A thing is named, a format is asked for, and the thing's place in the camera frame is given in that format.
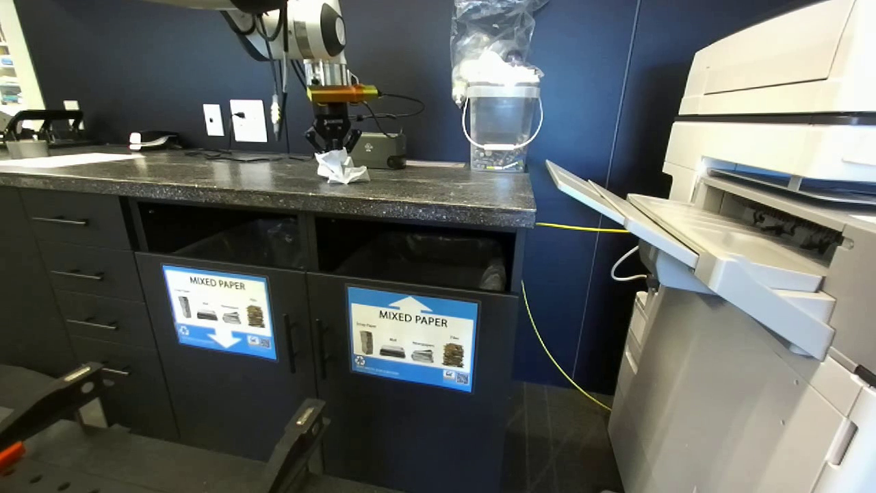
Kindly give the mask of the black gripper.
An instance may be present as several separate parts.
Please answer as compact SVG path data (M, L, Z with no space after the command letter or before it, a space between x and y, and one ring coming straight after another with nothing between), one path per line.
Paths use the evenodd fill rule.
M350 123L346 105L316 105L316 123L304 132L308 143L317 151L353 151L361 132Z

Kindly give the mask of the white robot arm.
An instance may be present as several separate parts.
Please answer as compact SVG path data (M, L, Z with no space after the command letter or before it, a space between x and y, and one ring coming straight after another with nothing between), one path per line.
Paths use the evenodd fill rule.
M219 12L265 61L300 62L316 123L308 139L317 154L350 151L358 132L347 108L369 97L347 68L347 34L341 0L159 0Z

